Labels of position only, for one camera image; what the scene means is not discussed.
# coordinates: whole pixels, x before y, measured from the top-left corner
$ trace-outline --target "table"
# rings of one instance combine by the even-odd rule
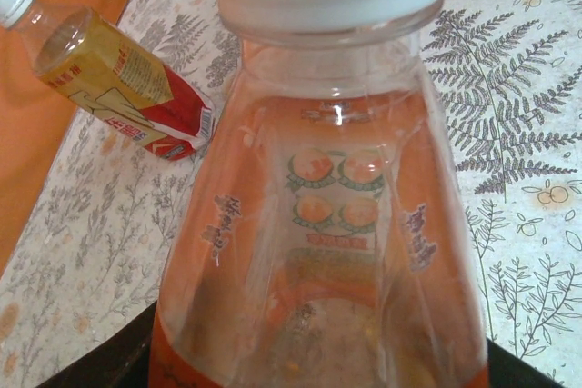
[[[582,378],[580,9],[447,0],[423,32],[487,333],[569,387]],[[120,27],[221,106],[240,54],[216,0],[130,0]],[[77,113],[0,281],[3,386],[35,386],[156,299],[202,159],[163,162]]]

